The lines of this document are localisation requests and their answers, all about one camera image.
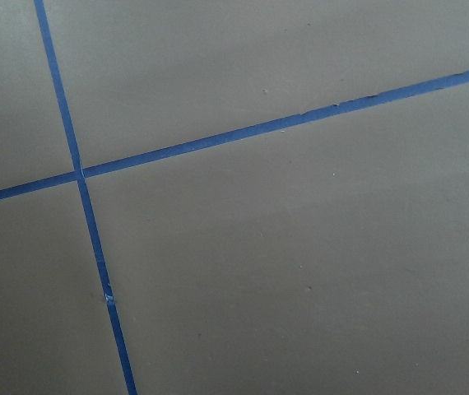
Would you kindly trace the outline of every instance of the blue line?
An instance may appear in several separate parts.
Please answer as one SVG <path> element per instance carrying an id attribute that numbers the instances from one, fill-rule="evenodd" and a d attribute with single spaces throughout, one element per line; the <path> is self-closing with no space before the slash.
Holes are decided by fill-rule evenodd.
<path id="1" fill-rule="evenodd" d="M 107 310 L 109 311 L 109 318 L 112 324 L 116 346 L 118 348 L 119 359 L 121 361 L 125 383 L 127 385 L 129 395 L 137 395 L 136 384 L 134 383 L 132 368 L 128 359 L 127 347 L 125 346 L 123 331 L 121 330 L 121 324 L 119 322 L 118 310 L 114 303 L 114 293 L 112 292 L 112 287 L 110 286 L 109 274 L 107 271 L 106 262 L 104 260 L 103 247 L 101 246 L 99 231 L 97 230 L 97 224 L 95 223 L 94 208 L 92 206 L 88 186 L 86 185 L 85 176 L 83 174 L 81 155 L 79 154 L 79 147 L 77 146 L 72 117 L 70 116 L 70 110 L 68 109 L 67 98 L 63 88 L 63 81 L 61 79 L 61 74 L 59 73 L 59 66 L 55 56 L 55 50 L 53 49 L 53 41 L 50 34 L 48 18 L 44 9 L 43 0 L 34 0 L 34 4 L 37 17 L 39 19 L 39 27 L 43 37 L 46 56 L 48 58 L 48 65 L 53 80 L 53 86 L 57 96 L 59 111 L 61 112 L 61 118 L 63 119 L 64 131 L 67 136 L 68 147 L 72 157 L 72 163 L 77 179 L 77 186 L 79 188 L 79 194 L 81 195 L 81 202 L 85 212 L 86 224 L 88 225 L 92 248 L 94 249 L 95 261 L 97 263 L 97 269 L 100 275 L 101 286 L 103 287 L 104 297 L 106 298 Z"/>
<path id="2" fill-rule="evenodd" d="M 57 185 L 71 183 L 76 180 L 76 175 L 71 171 L 70 173 L 55 175 L 54 177 L 48 177 L 47 179 L 40 179 L 38 181 L 32 181 L 30 183 L 17 185 L 16 187 L 10 187 L 0 190 L 0 200 L 11 198 L 23 193 L 34 192 L 40 189 L 55 187 Z"/>
<path id="3" fill-rule="evenodd" d="M 244 138 L 257 136 L 259 134 L 274 132 L 284 128 L 301 125 L 318 121 L 320 119 L 334 117 L 339 114 L 350 113 L 359 109 L 367 109 L 375 105 L 382 105 L 395 100 L 406 99 L 415 95 L 423 95 L 432 91 L 437 91 L 451 86 L 458 86 L 467 84 L 469 82 L 469 71 L 461 74 L 454 74 L 452 76 L 440 77 L 434 80 L 420 82 L 414 85 L 404 86 L 391 91 L 385 91 L 378 95 L 361 97 L 359 99 L 346 101 L 339 105 L 329 105 L 320 109 L 313 109 L 304 114 L 290 115 L 288 117 L 275 119 L 257 125 L 249 126 L 246 128 L 232 130 L 216 134 L 214 136 L 204 137 L 191 142 L 184 142 L 176 146 L 169 146 L 161 148 L 156 151 L 147 152 L 135 156 L 129 156 L 119 160 L 113 160 L 100 165 L 91 166 L 84 169 L 85 177 L 94 177 L 96 175 L 109 173 L 116 170 L 126 169 L 128 167 L 144 165 L 145 163 L 154 162 L 170 158 L 171 156 L 178 156 L 203 150 L 212 146 L 219 146 L 227 142 L 234 142 Z"/>

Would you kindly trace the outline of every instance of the gray surface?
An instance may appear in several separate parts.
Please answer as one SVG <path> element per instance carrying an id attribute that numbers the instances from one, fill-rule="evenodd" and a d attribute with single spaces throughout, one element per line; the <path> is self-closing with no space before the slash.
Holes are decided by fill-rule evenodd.
<path id="1" fill-rule="evenodd" d="M 469 393 L 469 86 L 89 185 L 140 393 Z"/>
<path id="2" fill-rule="evenodd" d="M 0 1 L 0 189 L 68 171 L 33 2 Z"/>
<path id="3" fill-rule="evenodd" d="M 0 395 L 125 394 L 75 184 L 0 202 Z"/>
<path id="4" fill-rule="evenodd" d="M 86 165 L 469 69 L 463 0 L 46 4 Z"/>

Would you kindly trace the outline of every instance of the blue tape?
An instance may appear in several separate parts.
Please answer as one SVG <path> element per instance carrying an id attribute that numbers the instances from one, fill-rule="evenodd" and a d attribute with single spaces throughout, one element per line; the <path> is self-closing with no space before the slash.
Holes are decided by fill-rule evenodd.
<path id="1" fill-rule="evenodd" d="M 55 175 L 54 177 L 48 177 L 47 179 L 40 179 L 38 181 L 32 181 L 15 187 L 5 188 L 0 190 L 0 200 L 6 198 L 12 198 L 23 193 L 34 192 L 40 189 L 55 187 L 57 185 L 71 183 L 76 181 L 76 175 L 73 172 Z"/>
<path id="2" fill-rule="evenodd" d="M 64 93 L 63 81 L 59 72 L 55 50 L 53 49 L 53 41 L 49 29 L 48 18 L 46 16 L 46 10 L 44 9 L 43 0 L 34 0 L 34 4 L 37 18 L 39 19 L 39 27 L 43 38 L 46 57 L 48 58 L 50 74 L 52 76 L 53 86 L 57 96 L 59 111 L 61 112 L 61 118 L 63 119 L 64 131 L 68 141 L 68 148 L 70 149 L 70 155 L 72 157 L 74 173 L 77 179 L 77 186 L 79 188 L 79 194 L 81 195 L 81 202 L 85 212 L 86 224 L 88 225 L 92 248 L 94 249 L 95 261 L 100 275 L 101 286 L 103 287 L 103 292 L 107 300 L 107 310 L 109 311 L 109 318 L 112 324 L 116 346 L 118 348 L 119 359 L 121 361 L 125 383 L 127 385 L 129 395 L 137 395 L 136 384 L 134 383 L 132 368 L 128 359 L 127 347 L 125 345 L 123 331 L 121 330 L 121 324 L 119 322 L 118 310 L 116 309 L 114 302 L 114 293 L 112 292 L 112 287 L 110 286 L 109 274 L 107 271 L 106 262 L 104 260 L 103 247 L 101 246 L 99 231 L 97 230 L 97 224 L 95 223 L 94 208 L 90 199 L 88 186 L 86 185 L 85 175 L 83 174 L 81 155 L 77 145 L 72 117 L 70 116 L 67 98 Z"/>
<path id="3" fill-rule="evenodd" d="M 210 137 L 204 137 L 191 142 L 185 142 L 176 146 L 161 148 L 156 151 L 147 152 L 135 156 L 129 156 L 119 160 L 95 165 L 84 169 L 85 176 L 94 177 L 96 175 L 110 173 L 112 171 L 126 169 L 128 167 L 144 165 L 145 163 L 154 162 L 170 158 L 171 156 L 178 156 L 203 150 L 212 146 L 219 146 L 227 142 L 234 142 L 244 138 L 257 136 L 259 134 L 275 132 L 284 128 L 301 125 L 318 121 L 325 118 L 334 117 L 339 114 L 350 113 L 359 109 L 367 109 L 375 105 L 382 105 L 395 100 L 406 99 L 415 95 L 423 95 L 432 91 L 437 91 L 451 86 L 458 86 L 467 84 L 469 82 L 469 71 L 461 74 L 454 74 L 452 76 L 436 78 L 434 80 L 420 82 L 403 88 L 397 88 L 391 91 L 385 91 L 378 95 L 361 97 L 359 99 L 346 101 L 338 105 L 329 105 L 320 109 L 313 109 L 304 114 L 291 115 L 284 118 L 275 119 L 257 125 L 249 126 L 247 128 L 236 129 L 230 132 L 216 134 Z"/>

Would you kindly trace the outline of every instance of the gray floor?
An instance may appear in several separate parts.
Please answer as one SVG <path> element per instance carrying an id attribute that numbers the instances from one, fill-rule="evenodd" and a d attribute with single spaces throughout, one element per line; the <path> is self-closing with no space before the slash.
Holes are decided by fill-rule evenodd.
<path id="1" fill-rule="evenodd" d="M 469 70 L 469 2 L 46 0 L 84 166 Z M 72 171 L 0 1 L 0 189 Z M 469 84 L 87 180 L 143 394 L 468 394 Z M 126 394 L 75 183 L 0 200 L 0 394 Z"/>

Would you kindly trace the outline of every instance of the floor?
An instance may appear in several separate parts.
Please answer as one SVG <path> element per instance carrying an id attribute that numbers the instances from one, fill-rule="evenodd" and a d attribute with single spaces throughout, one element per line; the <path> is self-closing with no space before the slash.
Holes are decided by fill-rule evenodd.
<path id="1" fill-rule="evenodd" d="M 23 393 L 469 393 L 469 2 L 0 0 Z"/>

